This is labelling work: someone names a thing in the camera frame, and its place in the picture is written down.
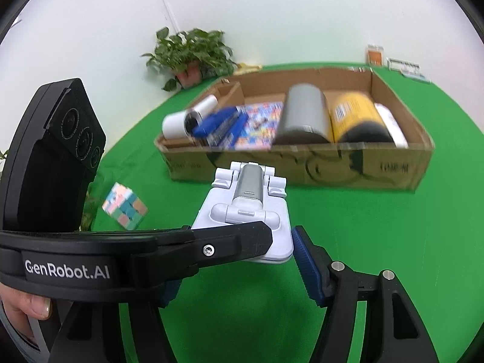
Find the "person's left hand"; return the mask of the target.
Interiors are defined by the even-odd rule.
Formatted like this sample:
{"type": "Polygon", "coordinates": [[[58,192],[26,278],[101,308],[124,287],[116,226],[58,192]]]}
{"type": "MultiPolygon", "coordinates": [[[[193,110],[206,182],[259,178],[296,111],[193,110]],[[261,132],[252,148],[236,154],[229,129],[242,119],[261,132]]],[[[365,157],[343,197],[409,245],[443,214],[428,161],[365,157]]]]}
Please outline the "person's left hand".
{"type": "Polygon", "coordinates": [[[1,284],[1,300],[7,319],[13,328],[31,342],[37,343],[29,319],[48,319],[52,314],[51,299],[1,284]]]}

